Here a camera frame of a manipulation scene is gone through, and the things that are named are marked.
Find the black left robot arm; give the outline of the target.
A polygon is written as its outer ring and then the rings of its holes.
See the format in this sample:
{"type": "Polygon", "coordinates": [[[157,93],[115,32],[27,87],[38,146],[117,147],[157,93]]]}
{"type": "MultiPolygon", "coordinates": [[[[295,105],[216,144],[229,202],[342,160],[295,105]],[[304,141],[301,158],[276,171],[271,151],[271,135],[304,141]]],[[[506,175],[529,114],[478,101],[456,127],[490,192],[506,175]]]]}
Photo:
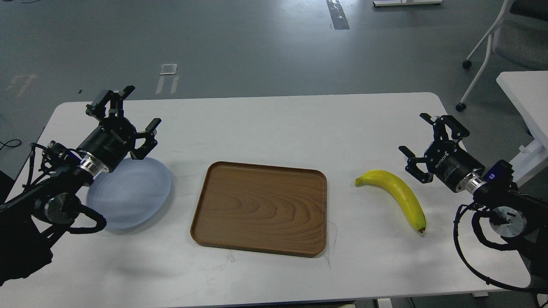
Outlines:
{"type": "Polygon", "coordinates": [[[23,191],[0,208],[0,280],[27,278],[50,264],[51,248],[66,233],[93,234],[106,219],[77,197],[98,173],[112,173],[127,155],[144,159],[158,142],[154,118],[137,131],[125,117],[123,104],[135,90],[103,90],[86,106],[98,126],[75,149],[59,142],[31,144],[29,175],[23,191]]]}

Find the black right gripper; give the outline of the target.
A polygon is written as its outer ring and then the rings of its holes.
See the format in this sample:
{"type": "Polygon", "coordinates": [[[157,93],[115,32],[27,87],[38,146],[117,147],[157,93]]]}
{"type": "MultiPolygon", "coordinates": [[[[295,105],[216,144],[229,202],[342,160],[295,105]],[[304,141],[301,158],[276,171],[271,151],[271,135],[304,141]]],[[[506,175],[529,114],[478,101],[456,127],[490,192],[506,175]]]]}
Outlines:
{"type": "Polygon", "coordinates": [[[407,146],[399,146],[407,158],[405,170],[419,182],[431,183],[433,174],[454,193],[463,191],[461,184],[468,174],[482,175],[485,166],[460,148],[462,139],[470,136],[470,131],[452,115],[430,116],[420,113],[433,129],[433,142],[425,151],[424,157],[417,157],[407,146]],[[422,171],[417,164],[423,163],[428,172],[422,171]]]}

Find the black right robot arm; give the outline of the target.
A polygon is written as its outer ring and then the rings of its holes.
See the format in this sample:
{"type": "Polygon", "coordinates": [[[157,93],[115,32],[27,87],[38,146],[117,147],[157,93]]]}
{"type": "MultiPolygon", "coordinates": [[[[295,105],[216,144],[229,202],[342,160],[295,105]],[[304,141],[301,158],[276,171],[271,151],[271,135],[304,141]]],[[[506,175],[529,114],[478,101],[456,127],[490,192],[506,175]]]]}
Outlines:
{"type": "Polygon", "coordinates": [[[454,193],[472,195],[473,228],[486,247],[517,250],[532,277],[547,280],[547,202],[519,192],[512,165],[500,160],[490,170],[460,146],[469,131],[453,116],[420,117],[433,128],[433,142],[422,157],[406,146],[406,171],[421,183],[438,178],[454,193]]]}

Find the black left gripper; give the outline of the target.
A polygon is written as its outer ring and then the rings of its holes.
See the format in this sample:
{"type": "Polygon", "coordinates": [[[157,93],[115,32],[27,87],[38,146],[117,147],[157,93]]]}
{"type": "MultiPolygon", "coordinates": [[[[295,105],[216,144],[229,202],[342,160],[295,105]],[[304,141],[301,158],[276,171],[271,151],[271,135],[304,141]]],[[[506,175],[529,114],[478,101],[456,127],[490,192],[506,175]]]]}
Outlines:
{"type": "Polygon", "coordinates": [[[156,128],[162,119],[154,118],[141,132],[124,119],[123,103],[134,90],[135,86],[126,86],[119,92],[103,90],[86,105],[86,115],[96,119],[99,125],[80,143],[77,152],[98,159],[108,173],[117,168],[128,152],[133,160],[143,160],[158,144],[156,128]],[[137,139],[144,142],[134,148],[137,139]]]}

